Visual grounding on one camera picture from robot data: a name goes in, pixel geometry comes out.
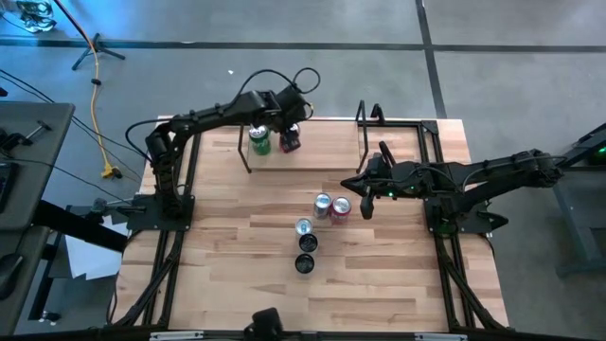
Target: concrete floor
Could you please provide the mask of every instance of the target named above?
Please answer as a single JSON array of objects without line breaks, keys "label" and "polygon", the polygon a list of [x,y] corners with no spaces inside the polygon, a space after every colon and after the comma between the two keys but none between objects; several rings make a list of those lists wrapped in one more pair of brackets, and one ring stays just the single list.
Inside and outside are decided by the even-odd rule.
[{"label": "concrete floor", "polygon": [[[93,0],[69,1],[89,33],[129,41],[268,43],[422,43],[414,0]],[[606,45],[601,0],[426,0],[434,44]],[[40,39],[78,38],[58,14],[57,31]],[[0,38],[27,34],[0,21]],[[379,102],[388,117],[436,117],[422,51],[123,49],[119,61],[101,55],[98,100],[101,130],[123,141],[133,122],[183,113],[231,99],[251,72],[272,67],[287,74],[312,66],[322,85],[309,95],[319,116],[349,117],[360,99]],[[92,59],[73,72],[79,48],[0,46],[0,67],[56,101],[76,105],[90,123]],[[603,123],[604,54],[437,52],[437,71],[449,118],[464,121],[474,161],[532,148],[560,153]],[[36,100],[0,80],[10,100]],[[260,77],[256,88],[278,88]],[[145,129],[135,131],[142,144]],[[143,161],[108,145],[139,173]],[[58,166],[131,197],[138,184],[99,179],[97,145],[70,128]],[[72,191],[61,191],[64,186]],[[57,205],[92,203],[103,193],[53,172],[45,199]],[[499,278],[510,325],[519,331],[606,338],[606,276],[557,278],[572,261],[571,242],[553,192],[520,189],[496,200],[492,211],[510,218],[495,233]],[[18,332],[101,326],[113,282],[64,280],[47,309],[63,314],[55,327],[23,320]]]}]

